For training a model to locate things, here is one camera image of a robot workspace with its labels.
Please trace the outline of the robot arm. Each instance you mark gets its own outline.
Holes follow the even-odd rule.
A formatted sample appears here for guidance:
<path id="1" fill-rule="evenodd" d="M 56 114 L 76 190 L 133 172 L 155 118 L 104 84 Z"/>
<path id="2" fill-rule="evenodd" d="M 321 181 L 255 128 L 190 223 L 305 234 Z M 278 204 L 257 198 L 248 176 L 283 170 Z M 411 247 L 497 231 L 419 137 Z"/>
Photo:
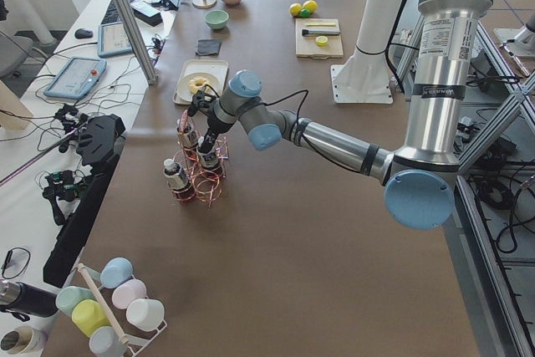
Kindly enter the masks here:
<path id="1" fill-rule="evenodd" d="M 280 140 L 308 148 L 328 161 L 385 187 L 385 204 L 399 223 L 418 230 L 440 226 L 452 214 L 459 162 L 453 151 L 479 18 L 493 0 L 419 0 L 424 19 L 404 144 L 394 151 L 303 118 L 272 111 L 261 100 L 261 80 L 237 72 L 219 95 L 198 91 L 188 110 L 203 113 L 208 129 L 200 152 L 240 124 L 258 150 Z"/>

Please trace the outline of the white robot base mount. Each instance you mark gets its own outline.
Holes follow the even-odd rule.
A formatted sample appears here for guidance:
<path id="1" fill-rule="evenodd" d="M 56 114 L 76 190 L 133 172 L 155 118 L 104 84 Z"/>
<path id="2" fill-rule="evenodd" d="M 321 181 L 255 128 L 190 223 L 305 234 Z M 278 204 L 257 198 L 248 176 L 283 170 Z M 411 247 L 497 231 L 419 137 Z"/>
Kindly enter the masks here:
<path id="1" fill-rule="evenodd" d="M 403 0 L 366 0 L 354 53 L 331 67 L 337 104 L 390 104 L 390 70 L 386 62 L 391 34 Z"/>

